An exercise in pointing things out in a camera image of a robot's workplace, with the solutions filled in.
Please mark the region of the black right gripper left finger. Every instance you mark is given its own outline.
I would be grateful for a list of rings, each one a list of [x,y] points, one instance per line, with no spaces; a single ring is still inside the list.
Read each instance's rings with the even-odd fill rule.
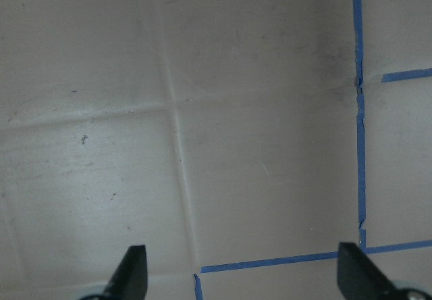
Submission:
[[[132,245],[102,292],[102,299],[143,300],[148,291],[146,247]]]

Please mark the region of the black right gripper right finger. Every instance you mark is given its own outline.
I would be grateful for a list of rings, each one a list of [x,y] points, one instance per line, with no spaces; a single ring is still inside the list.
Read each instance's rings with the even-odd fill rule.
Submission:
[[[347,300],[405,299],[405,291],[397,289],[355,243],[338,246],[337,286]]]

